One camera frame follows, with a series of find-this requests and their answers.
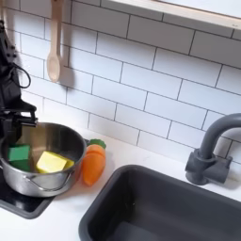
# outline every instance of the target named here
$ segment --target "cooking pot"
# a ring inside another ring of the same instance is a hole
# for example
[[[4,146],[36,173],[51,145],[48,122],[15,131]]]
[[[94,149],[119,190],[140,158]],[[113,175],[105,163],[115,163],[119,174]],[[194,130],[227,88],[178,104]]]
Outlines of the cooking pot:
[[[16,169],[8,161],[8,144],[3,139],[0,167],[7,184],[15,191],[31,197],[52,197],[69,190],[79,178],[81,161],[87,146],[85,140],[71,128],[44,122],[38,123],[36,127],[23,126],[18,144],[30,145],[29,160],[32,169],[44,151],[69,158],[74,161],[74,165],[69,169],[46,174]]]

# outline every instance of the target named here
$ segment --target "pot rim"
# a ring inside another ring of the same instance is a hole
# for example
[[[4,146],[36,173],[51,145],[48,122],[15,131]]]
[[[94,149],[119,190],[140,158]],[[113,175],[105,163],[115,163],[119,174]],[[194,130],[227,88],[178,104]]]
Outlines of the pot rim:
[[[20,173],[22,173],[22,174],[24,174],[24,175],[30,175],[30,174],[32,174],[32,175],[41,176],[41,177],[42,177],[42,176],[51,176],[51,175],[54,175],[54,174],[69,173],[69,172],[71,172],[72,170],[74,170],[75,167],[78,166],[79,163],[82,161],[82,159],[84,158],[84,155],[86,154],[86,151],[87,151],[87,143],[86,143],[86,141],[83,139],[83,137],[82,137],[78,132],[76,132],[75,130],[73,130],[72,128],[70,128],[69,126],[66,126],[66,125],[62,125],[62,124],[58,124],[58,123],[52,123],[52,122],[38,122],[38,123],[55,124],[55,125],[63,126],[63,127],[65,127],[65,128],[71,129],[71,130],[74,131],[76,134],[78,134],[79,137],[80,137],[80,139],[81,139],[81,141],[82,141],[82,143],[83,143],[83,146],[84,146],[83,153],[82,153],[81,157],[79,158],[79,160],[76,161],[72,167],[70,167],[70,168],[68,168],[68,169],[65,169],[65,170],[61,170],[61,171],[57,171],[57,172],[52,172],[52,173],[37,173],[37,172],[29,172],[29,171],[24,171],[24,170],[20,170],[20,169],[14,168],[9,162],[7,162],[7,161],[2,157],[2,154],[1,154],[1,152],[0,152],[0,166],[1,166],[1,162],[3,162],[4,165],[7,165],[7,166],[10,167],[11,169],[14,169],[15,171],[20,172]],[[3,138],[2,141],[1,141],[1,143],[0,143],[0,146],[2,146],[2,143],[4,142],[4,140],[5,140],[5,139]]]

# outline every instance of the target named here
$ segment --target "yellow sponge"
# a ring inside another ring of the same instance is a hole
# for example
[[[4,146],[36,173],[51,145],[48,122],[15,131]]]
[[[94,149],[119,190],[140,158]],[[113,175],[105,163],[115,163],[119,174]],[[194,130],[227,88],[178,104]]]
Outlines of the yellow sponge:
[[[59,154],[43,152],[36,168],[39,173],[52,173],[68,169],[73,166],[74,162]]]

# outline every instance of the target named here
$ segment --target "white subway tile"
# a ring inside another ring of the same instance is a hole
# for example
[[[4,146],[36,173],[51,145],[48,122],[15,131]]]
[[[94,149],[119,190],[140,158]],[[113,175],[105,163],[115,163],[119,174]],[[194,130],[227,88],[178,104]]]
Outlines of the white subway tile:
[[[101,0],[76,0],[76,1],[80,3],[92,4],[96,6],[101,5]]]
[[[214,87],[221,65],[196,57],[157,49],[153,69]]]
[[[241,70],[229,66],[223,66],[217,82],[217,88],[229,92],[241,94]]]
[[[188,54],[194,30],[131,16],[128,39]]]
[[[103,78],[94,77],[93,94],[120,104],[143,109],[147,92]]]
[[[50,52],[50,41],[41,40],[35,37],[21,35],[22,53],[47,59]],[[68,66],[69,48],[61,45],[61,57],[64,66]]]
[[[22,91],[22,99],[23,101],[30,103],[37,108],[35,113],[37,117],[42,114],[43,98],[41,96]]]
[[[234,141],[230,148],[228,156],[233,158],[233,161],[241,164],[241,143]]]
[[[141,88],[152,93],[176,99],[181,79],[160,72],[153,72],[137,66],[123,65],[121,82],[128,86]]]
[[[3,5],[8,8],[19,9],[20,1],[19,0],[7,0],[7,1],[3,1]]]
[[[72,1],[64,0],[62,21],[69,23],[71,21]],[[21,0],[21,11],[29,12],[45,18],[51,18],[52,7],[50,0]]]
[[[50,20],[45,20],[45,38],[51,39]],[[61,43],[73,48],[83,49],[94,53],[97,32],[71,24],[62,24]]]
[[[196,32],[191,55],[240,68],[241,41]]]
[[[44,18],[7,9],[6,27],[38,38],[44,37]]]
[[[207,129],[218,119],[224,117],[224,115],[208,111],[205,124],[203,125],[203,130],[207,131]],[[228,130],[227,132],[222,134],[224,137],[237,140],[241,142],[241,128],[233,128],[231,130]]]
[[[148,94],[145,110],[160,117],[201,128],[206,110],[155,94]]]
[[[6,29],[10,42],[15,45],[17,51],[21,50],[20,33]]]
[[[170,14],[164,14],[163,22],[170,23],[170,24],[177,24],[180,26],[186,26],[186,27],[203,31],[203,32],[217,34],[225,37],[230,37],[233,33],[233,30],[229,27],[209,24],[206,22],[201,22],[194,19],[182,18],[176,15],[170,15]]]
[[[126,37],[129,15],[72,2],[72,23],[107,34]]]
[[[155,48],[146,44],[99,33],[97,54],[142,67],[153,66]]]
[[[207,116],[206,116],[206,119],[205,119],[205,123],[203,125],[203,128],[202,130],[204,131],[207,131],[207,129],[215,122],[217,121],[218,119],[224,117],[224,115],[221,115],[221,114],[218,114],[218,113],[215,113],[213,111],[208,111],[207,112]]]
[[[44,64],[44,79],[50,80],[46,62]],[[93,76],[85,72],[79,72],[67,67],[62,67],[58,83],[60,85],[76,88],[91,93]]]
[[[22,66],[29,74],[38,78],[43,78],[43,60],[27,56],[24,54],[18,54],[17,64]]]
[[[217,141],[214,154],[221,157],[226,157],[229,151],[230,145],[231,145],[231,141],[229,139],[220,137],[219,140]]]
[[[136,145],[139,131],[111,120],[90,115],[89,130]]]
[[[66,87],[33,76],[31,79],[32,82],[27,89],[28,92],[38,94],[57,102],[66,103]],[[26,86],[27,84],[28,79],[23,75],[23,85]]]
[[[64,119],[76,126],[88,128],[88,113],[65,104],[44,99],[44,114],[57,119]]]
[[[234,30],[233,39],[241,40],[241,30],[237,30],[237,29]]]
[[[171,124],[169,131],[170,140],[174,140],[193,148],[199,148],[201,146],[204,135],[205,132],[201,130],[176,122]],[[217,142],[214,153],[216,155],[226,157],[230,145],[231,141],[229,139],[221,137]]]
[[[114,120],[116,104],[84,92],[68,88],[67,105]]]
[[[154,19],[157,21],[162,21],[163,13],[159,11],[153,11],[145,8],[139,8],[131,5],[125,5],[119,2],[113,2],[109,0],[102,1],[102,7],[110,8],[117,11],[123,11],[140,17],[145,17],[149,19]]]
[[[182,84],[179,100],[226,115],[241,112],[241,96],[188,81]]]
[[[168,136],[170,120],[159,118],[121,104],[117,105],[115,120],[161,137]]]
[[[145,132],[140,132],[137,146],[184,163],[187,162],[190,153],[194,150],[185,145]]]
[[[118,82],[121,78],[121,62],[77,49],[71,48],[70,66]]]
[[[231,163],[229,178],[237,182],[241,181],[241,165],[239,163]]]

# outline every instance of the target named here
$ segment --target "gray sink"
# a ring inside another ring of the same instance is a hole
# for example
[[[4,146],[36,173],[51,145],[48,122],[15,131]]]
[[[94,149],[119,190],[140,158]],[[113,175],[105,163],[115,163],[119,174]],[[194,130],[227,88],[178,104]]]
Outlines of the gray sink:
[[[89,207],[79,234],[82,241],[240,241],[241,203],[125,166]]]

